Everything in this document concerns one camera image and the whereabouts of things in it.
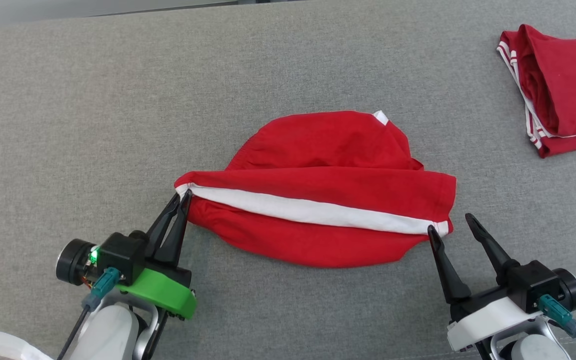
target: gray couch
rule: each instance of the gray couch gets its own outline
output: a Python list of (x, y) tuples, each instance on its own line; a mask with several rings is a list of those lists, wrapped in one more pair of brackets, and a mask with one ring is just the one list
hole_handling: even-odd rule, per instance
[[(146, 229), (181, 174), (224, 168), (295, 113), (383, 110), (426, 169), (456, 176), (445, 242), (474, 291), (494, 272), (466, 212), (522, 263), (576, 274), (576, 152), (537, 156), (495, 51), (521, 23), (576, 37), (576, 1), (313, 0), (1, 27), (0, 331), (56, 357), (85, 295), (55, 278), (62, 247)], [(169, 321), (156, 360), (478, 358), (448, 345), (427, 243), (316, 269), (190, 226), (182, 265), (199, 306)]]

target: red garment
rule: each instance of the red garment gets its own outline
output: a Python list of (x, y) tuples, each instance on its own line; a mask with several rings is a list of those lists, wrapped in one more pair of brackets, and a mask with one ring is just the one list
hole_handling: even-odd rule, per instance
[(526, 132), (542, 158), (576, 150), (576, 39), (521, 25), (497, 50), (521, 90)]
[(237, 248), (313, 267), (393, 262), (452, 231), (454, 177), (424, 171), (380, 111), (295, 114), (263, 126), (224, 171), (175, 183), (189, 220)]

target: red fabric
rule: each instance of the red fabric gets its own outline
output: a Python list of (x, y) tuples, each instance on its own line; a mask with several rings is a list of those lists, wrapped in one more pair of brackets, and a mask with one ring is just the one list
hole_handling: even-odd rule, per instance
[(547, 36), (521, 25), (517, 31), (504, 31), (501, 41), (516, 51), (519, 86), (553, 135), (541, 138), (539, 155), (576, 150), (576, 39)]
[[(392, 123), (355, 111), (278, 118), (250, 137), (224, 171), (192, 171), (174, 184), (237, 189), (395, 215), (448, 221), (456, 180), (424, 171)], [(393, 262), (426, 240), (364, 228), (300, 223), (194, 196), (189, 220), (237, 248), (313, 267)]]

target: green led light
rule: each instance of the green led light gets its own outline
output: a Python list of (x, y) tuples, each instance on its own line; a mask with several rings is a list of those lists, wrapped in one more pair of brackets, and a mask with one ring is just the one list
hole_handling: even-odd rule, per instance
[(92, 250), (92, 252), (90, 253), (90, 256), (89, 256), (90, 262), (92, 264), (95, 264), (97, 262), (98, 255), (99, 255), (99, 251), (97, 249)]

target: white trim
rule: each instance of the white trim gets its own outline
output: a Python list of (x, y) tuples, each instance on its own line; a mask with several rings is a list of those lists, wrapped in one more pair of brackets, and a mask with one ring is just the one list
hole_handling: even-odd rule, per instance
[(386, 114), (384, 114), (382, 110), (375, 112), (374, 114), (372, 114), (372, 116), (377, 118), (377, 120), (383, 125), (388, 124), (388, 116), (386, 116)]
[(434, 222), (408, 216), (390, 214), (374, 210), (357, 209), (318, 202), (302, 198), (286, 198), (267, 193), (255, 193), (239, 189), (207, 187), (190, 182), (176, 187), (183, 196), (190, 189), (199, 198), (245, 210), (249, 213), (266, 215), (296, 223), (342, 226), (390, 233), (422, 235), (428, 233), (428, 226), (434, 225), (440, 236), (449, 232), (448, 221)]
[[(519, 85), (519, 79), (517, 78), (517, 75), (515, 74), (515, 70), (512, 66), (512, 64), (517, 63), (517, 59), (510, 59), (510, 49), (508, 48), (508, 44), (501, 41), (499, 43), (499, 46), (496, 47), (496, 50), (499, 52), (499, 54), (501, 55), (501, 59), (503, 59), (503, 63), (505, 63), (505, 66), (508, 68), (508, 71), (510, 71), (510, 75), (512, 75), (512, 79), (514, 80), (515, 84), (517, 84), (517, 87), (519, 88), (519, 92), (521, 92), (521, 96), (523, 97), (524, 102), (528, 101), (526, 100), (526, 97), (524, 96), (524, 92), (522, 91), (522, 87)], [(535, 134), (534, 130), (533, 130), (533, 126), (535, 125), (533, 122), (533, 118), (531, 116), (531, 112), (530, 109), (528, 109), (528, 104), (524, 105), (524, 111), (525, 111), (525, 118), (526, 118), (526, 134), (528, 134), (528, 137), (530, 138), (530, 142), (533, 143), (537, 149), (541, 149), (542, 148), (542, 141), (540, 140), (540, 137)]]
[(519, 87), (519, 92), (521, 93), (523, 101), (525, 102), (526, 108), (528, 108), (528, 111), (530, 111), (530, 116), (532, 117), (532, 123), (534, 126), (533, 133), (535, 131), (538, 132), (539, 130), (543, 130), (542, 133), (544, 133), (546, 137), (548, 137), (548, 138), (553, 137), (554, 135), (552, 135), (550, 132), (548, 132), (548, 130), (546, 130), (546, 127), (544, 125), (542, 125), (542, 121), (539, 119), (539, 116), (537, 116), (537, 111), (535, 111), (535, 105), (533, 104), (533, 101), (526, 97), (526, 94), (524, 93), (521, 85), (519, 84), (519, 62), (515, 58), (515, 59), (510, 60), (510, 64), (512, 64), (512, 69), (514, 70), (513, 73), (514, 73), (515, 80), (517, 82), (517, 86)]

